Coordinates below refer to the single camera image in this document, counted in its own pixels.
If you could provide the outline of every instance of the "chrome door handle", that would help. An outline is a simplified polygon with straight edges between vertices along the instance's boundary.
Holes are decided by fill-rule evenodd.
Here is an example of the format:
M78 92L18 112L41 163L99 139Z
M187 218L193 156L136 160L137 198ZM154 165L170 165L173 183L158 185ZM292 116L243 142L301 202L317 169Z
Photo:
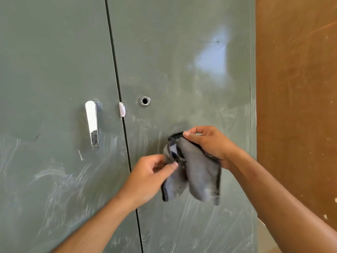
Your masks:
M98 101L88 101L85 103L87 111L91 146L98 148L97 111L102 109L102 104Z

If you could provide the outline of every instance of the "gray-green cabinet door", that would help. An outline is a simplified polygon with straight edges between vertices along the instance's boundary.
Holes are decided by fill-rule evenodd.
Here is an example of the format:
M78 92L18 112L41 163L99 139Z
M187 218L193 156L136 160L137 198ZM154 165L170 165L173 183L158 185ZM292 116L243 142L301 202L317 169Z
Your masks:
M104 0L0 0L1 252L50 251L117 192L129 174L118 102ZM140 251L132 212L105 252Z
M218 127L251 153L252 3L108 0L132 166L196 125ZM141 95L149 107L139 106ZM186 189L167 203L159 192L138 215L144 252L256 251L256 213L227 170L219 206Z

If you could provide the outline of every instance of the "person's left hand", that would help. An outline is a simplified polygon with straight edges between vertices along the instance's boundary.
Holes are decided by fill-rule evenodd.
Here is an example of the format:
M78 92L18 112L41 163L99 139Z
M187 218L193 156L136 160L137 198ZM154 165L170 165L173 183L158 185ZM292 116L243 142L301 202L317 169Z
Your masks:
M125 200L124 202L127 202L130 211L154 197L165 179L178 167L178 163L174 162L158 172L154 172L155 168L162 166L163 161L162 154L144 156L134 166L127 181L117 194Z

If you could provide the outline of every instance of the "person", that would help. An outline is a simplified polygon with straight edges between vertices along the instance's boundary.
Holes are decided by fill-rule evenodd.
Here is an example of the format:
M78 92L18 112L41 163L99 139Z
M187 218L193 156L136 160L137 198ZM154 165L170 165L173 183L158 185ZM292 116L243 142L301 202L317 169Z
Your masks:
M183 136L234 175L282 252L337 252L337 232L217 128L198 126ZM149 201L178 166L173 163L154 172L162 162L161 154L140 158L117 195L52 253L102 252L121 221Z

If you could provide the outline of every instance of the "door gap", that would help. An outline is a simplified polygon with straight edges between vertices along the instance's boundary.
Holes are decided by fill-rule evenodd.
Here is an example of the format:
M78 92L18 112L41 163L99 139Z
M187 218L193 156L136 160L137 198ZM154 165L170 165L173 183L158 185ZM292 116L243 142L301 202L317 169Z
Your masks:
M108 4L107 4L107 0L105 0L105 8L106 8L106 11L107 11L107 23L109 25L109 33L110 33L110 42L111 42L112 57L114 59L114 68L115 68L115 77L116 77L116 83L117 83L118 98L119 98L119 101L122 102L122 94L121 94L121 88L120 88L120 85L119 85L118 72L117 72L117 62L116 62L116 54L115 54L115 47L114 47L114 39L112 37L110 14L109 14L109 7L108 7ZM131 172L131 161L130 161L129 145L128 145L128 142L127 142L126 127L125 127L124 117L122 117L122 122L123 122L123 130L124 130L124 137L125 137L127 160L128 160L128 165L129 165L129 171ZM141 242L141 227L139 225L138 209L136 209L136 217L137 217L139 240L140 240L140 243L141 243L141 253L144 253L143 244Z

